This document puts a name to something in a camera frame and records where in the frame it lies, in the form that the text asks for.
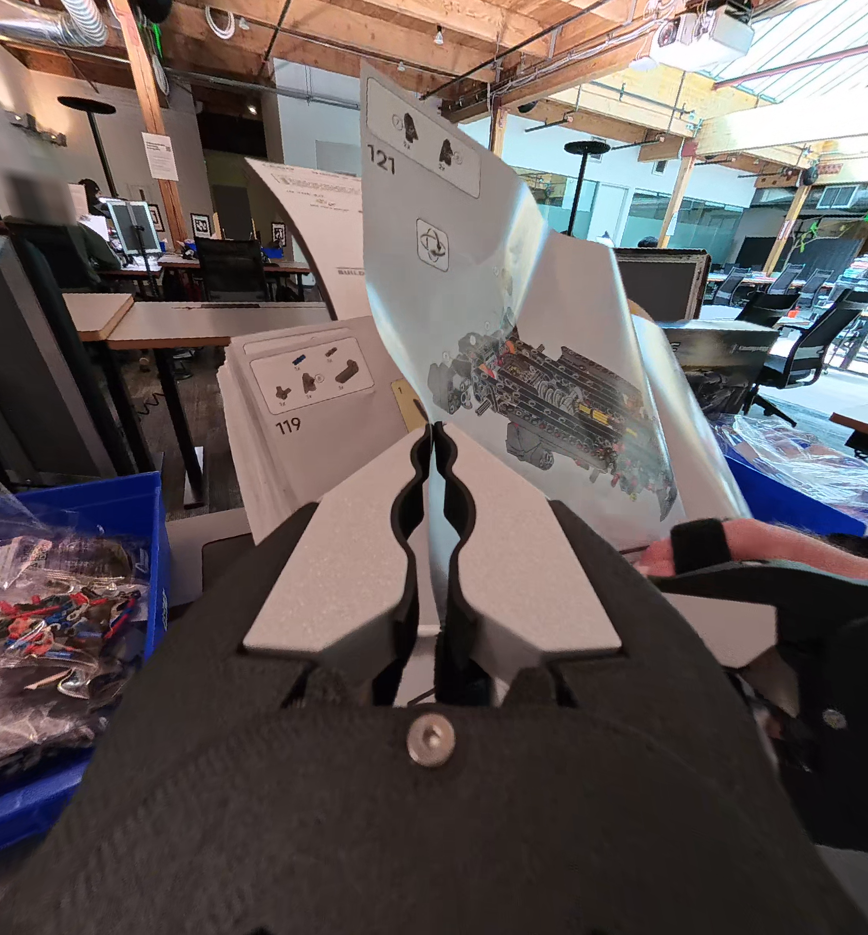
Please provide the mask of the grey office desk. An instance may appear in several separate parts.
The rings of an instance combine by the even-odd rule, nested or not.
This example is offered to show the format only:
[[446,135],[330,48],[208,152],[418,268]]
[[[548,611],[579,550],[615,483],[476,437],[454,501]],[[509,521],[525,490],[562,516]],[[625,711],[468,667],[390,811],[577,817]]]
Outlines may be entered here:
[[124,438],[140,472],[152,471],[155,462],[114,353],[127,349],[152,353],[183,461],[184,508],[203,505],[206,486],[203,450],[194,446],[172,352],[179,348],[224,348],[235,337],[331,320],[329,310],[320,302],[136,301],[129,294],[87,292],[64,293],[63,298],[80,340],[94,347]]

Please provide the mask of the lego instruction booklet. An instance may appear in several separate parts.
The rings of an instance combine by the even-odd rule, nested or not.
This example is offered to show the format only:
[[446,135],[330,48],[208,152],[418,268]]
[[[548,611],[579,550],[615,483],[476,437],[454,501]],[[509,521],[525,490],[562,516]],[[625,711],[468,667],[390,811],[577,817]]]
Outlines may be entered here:
[[330,321],[234,336],[219,371],[255,543],[346,487],[333,557],[391,504],[370,463],[425,433],[431,567],[561,559],[552,501],[629,562],[693,520],[750,510],[664,331],[615,254],[553,231],[490,150],[370,66],[361,177],[248,160],[308,257]]

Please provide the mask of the silver air duct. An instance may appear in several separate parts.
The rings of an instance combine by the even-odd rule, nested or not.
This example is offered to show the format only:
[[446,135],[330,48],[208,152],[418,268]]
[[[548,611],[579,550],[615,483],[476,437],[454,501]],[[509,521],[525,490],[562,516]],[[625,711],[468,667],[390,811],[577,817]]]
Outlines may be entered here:
[[0,38],[70,49],[99,49],[110,30],[93,1],[62,1],[61,9],[0,1]]

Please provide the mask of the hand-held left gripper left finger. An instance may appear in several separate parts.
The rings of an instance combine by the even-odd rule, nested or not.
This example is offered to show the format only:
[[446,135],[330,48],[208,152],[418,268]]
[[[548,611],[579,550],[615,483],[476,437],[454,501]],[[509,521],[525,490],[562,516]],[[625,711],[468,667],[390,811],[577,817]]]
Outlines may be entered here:
[[310,517],[242,647],[304,660],[393,705],[415,649],[417,557],[431,427],[416,429],[310,504]]

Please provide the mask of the person's right hand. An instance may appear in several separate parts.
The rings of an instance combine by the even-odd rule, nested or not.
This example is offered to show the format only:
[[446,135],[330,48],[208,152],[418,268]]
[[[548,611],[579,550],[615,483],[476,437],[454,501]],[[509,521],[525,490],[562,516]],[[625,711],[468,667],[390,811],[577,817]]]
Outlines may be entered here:
[[868,537],[815,537],[754,519],[697,520],[676,525],[668,538],[648,546],[635,568],[649,577],[673,577],[730,562],[770,561],[868,580]]

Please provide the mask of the black office chair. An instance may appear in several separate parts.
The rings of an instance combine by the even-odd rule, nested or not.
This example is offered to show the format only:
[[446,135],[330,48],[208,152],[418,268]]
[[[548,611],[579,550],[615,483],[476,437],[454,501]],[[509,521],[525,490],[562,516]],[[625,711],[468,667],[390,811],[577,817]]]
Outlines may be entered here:
[[209,301],[269,300],[262,250],[257,240],[197,239],[194,252]]
[[784,355],[769,354],[747,391],[742,413],[759,404],[765,416],[775,416],[793,428],[798,425],[779,407],[759,395],[762,386],[789,389],[815,383],[822,374],[828,348],[868,307],[868,292],[845,289],[830,308],[791,344]]

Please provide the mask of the clear plastic bags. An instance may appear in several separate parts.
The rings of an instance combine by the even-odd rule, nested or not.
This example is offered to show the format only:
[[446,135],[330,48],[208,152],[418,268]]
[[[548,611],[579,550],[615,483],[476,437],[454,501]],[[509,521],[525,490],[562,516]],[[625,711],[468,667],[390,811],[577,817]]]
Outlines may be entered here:
[[712,423],[724,453],[736,452],[772,478],[850,515],[868,536],[868,463],[771,417],[725,415]]

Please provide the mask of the white ceiling projector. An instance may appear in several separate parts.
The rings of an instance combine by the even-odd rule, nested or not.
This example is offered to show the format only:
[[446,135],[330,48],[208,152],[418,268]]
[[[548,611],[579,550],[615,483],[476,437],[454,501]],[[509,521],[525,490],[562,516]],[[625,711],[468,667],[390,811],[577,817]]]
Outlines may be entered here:
[[749,52],[754,28],[733,15],[729,6],[684,13],[655,32],[649,58],[656,64],[698,72],[730,64]]

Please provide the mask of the lego set box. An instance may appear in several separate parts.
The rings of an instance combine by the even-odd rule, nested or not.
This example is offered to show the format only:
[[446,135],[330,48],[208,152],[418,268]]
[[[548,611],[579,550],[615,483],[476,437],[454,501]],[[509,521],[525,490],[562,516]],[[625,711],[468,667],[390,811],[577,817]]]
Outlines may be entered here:
[[709,420],[742,410],[778,339],[777,330],[747,321],[672,321],[660,327]]

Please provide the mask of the tablet on stand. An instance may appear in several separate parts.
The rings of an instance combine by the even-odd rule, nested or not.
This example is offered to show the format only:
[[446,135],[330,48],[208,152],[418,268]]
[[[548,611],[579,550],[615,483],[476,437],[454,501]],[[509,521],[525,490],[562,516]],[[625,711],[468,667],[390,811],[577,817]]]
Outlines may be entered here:
[[164,249],[156,230],[157,212],[144,201],[110,199],[106,202],[116,238],[127,257],[160,257]]

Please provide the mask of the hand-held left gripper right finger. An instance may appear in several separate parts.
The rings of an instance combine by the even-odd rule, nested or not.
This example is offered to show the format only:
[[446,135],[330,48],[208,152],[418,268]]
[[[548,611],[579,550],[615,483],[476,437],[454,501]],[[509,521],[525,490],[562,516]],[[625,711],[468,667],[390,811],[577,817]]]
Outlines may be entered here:
[[488,705],[524,670],[620,653],[547,497],[454,424],[432,445],[436,700]]

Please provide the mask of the black floor lamp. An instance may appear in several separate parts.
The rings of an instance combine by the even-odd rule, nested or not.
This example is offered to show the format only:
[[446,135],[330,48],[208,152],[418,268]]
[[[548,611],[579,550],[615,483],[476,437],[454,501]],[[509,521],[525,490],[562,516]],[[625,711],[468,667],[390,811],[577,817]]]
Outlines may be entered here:
[[604,140],[592,138],[592,139],[568,142],[565,145],[564,149],[568,154],[579,155],[581,158],[580,168],[579,168],[579,172],[577,176],[576,188],[573,194],[573,200],[572,200],[570,214],[568,218],[568,227],[566,231],[566,235],[569,237],[572,237],[588,161],[590,160],[591,157],[604,156],[606,153],[608,153],[612,149],[612,147],[610,146],[608,142]]
[[94,146],[97,150],[97,155],[100,160],[102,170],[104,172],[105,179],[109,186],[109,191],[112,198],[119,199],[120,195],[117,190],[117,186],[113,179],[113,172],[110,167],[109,159],[106,154],[106,150],[102,141],[99,127],[97,126],[96,118],[98,116],[111,116],[117,113],[116,108],[109,103],[106,103],[101,100],[84,98],[79,96],[70,96],[70,95],[61,95],[58,96],[57,101],[63,107],[77,112],[82,112],[86,115],[91,135],[94,140]]

